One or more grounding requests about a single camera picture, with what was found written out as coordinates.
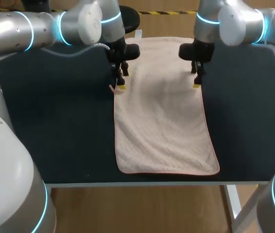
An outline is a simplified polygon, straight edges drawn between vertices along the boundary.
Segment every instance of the table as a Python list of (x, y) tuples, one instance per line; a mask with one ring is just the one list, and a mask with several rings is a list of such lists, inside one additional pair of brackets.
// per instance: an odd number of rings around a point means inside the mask
[[(275, 174), (275, 57), (268, 49), (218, 43), (205, 66), (203, 102), (220, 164), (214, 176), (118, 170), (108, 67), (101, 48), (75, 58), (32, 50), (0, 61), (0, 84), (16, 135), (51, 187), (267, 183)], [(235, 232), (253, 213), (260, 190), (239, 214)], [(240, 210), (238, 203), (234, 212)]]

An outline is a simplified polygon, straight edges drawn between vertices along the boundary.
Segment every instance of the pink towel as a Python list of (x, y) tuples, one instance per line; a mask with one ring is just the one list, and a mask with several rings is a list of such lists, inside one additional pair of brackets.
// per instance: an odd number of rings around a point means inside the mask
[(115, 150), (124, 173), (213, 175), (219, 164), (191, 62), (178, 57), (177, 37), (130, 38), (141, 56), (129, 61), (126, 90), (115, 95)]

